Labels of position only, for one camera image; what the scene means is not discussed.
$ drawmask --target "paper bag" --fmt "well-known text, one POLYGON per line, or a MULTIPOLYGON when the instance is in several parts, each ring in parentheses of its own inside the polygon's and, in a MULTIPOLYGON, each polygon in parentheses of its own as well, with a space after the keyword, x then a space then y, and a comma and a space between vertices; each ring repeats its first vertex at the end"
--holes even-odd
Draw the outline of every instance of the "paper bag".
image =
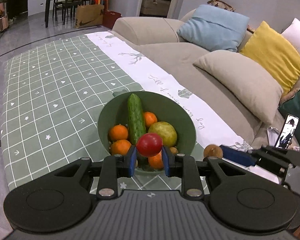
POLYGON ((78 6, 75 15, 75 27, 83 28, 101 25, 103 21, 104 5, 81 5, 78 6))

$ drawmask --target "smartphone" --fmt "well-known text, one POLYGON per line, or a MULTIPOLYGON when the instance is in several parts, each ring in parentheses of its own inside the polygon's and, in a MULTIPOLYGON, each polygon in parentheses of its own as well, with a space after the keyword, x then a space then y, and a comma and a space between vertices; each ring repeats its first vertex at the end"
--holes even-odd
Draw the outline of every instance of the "smartphone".
POLYGON ((287 114, 287 117, 284 121, 284 125, 279 133, 278 139, 275 143, 276 148, 288 149, 290 142, 292 140, 294 131, 298 125, 299 118, 291 114, 287 114))

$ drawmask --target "yellow pillow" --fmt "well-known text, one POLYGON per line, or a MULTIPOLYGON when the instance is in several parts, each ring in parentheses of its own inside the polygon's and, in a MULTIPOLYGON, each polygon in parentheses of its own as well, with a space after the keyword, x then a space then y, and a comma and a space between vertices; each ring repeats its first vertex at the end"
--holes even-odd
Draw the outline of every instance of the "yellow pillow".
POLYGON ((281 34, 262 22, 240 53, 263 66, 287 94, 300 77, 300 55, 281 34))

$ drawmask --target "sofa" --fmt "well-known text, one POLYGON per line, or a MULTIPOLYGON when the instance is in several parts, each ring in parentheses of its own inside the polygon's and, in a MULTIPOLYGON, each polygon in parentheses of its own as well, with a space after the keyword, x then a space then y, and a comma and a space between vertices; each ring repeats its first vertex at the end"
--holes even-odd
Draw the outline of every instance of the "sofa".
MULTIPOLYGON (((191 18, 195 10, 181 20, 159 17, 123 17, 118 19, 112 33, 133 49, 141 52, 184 87, 204 100, 239 136, 253 148, 268 145, 267 127, 254 116, 238 98, 216 78, 193 65, 199 57, 210 53, 177 34, 178 28, 191 18)), ((238 51, 252 36, 246 31, 238 51)), ((294 85, 300 89, 300 78, 294 85)), ((277 110, 272 127, 280 130, 284 118, 277 110)), ((298 146, 295 138, 292 146, 298 146)))

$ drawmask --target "floor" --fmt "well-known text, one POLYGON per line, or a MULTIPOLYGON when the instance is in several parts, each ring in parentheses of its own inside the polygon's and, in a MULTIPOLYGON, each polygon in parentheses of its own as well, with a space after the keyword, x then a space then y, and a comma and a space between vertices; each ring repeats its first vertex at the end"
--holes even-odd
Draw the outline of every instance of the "floor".
MULTIPOLYGON (((51 41, 107 30, 107 28, 97 26, 75 29, 73 19, 69 18, 69 20, 66 21, 66 25, 62 25, 60 15, 58 20, 58 22, 52 20, 52 14, 50 13, 49 27, 45 28, 44 13, 39 13, 29 17, 20 17, 0 39, 0 126, 2 123, 1 115, 2 94, 4 91, 4 63, 8 59, 51 41)), ((5 218, 2 208, 3 200, 7 193, 8 187, 3 170, 2 150, 0 148, 0 240, 11 231, 11 227, 5 218)))

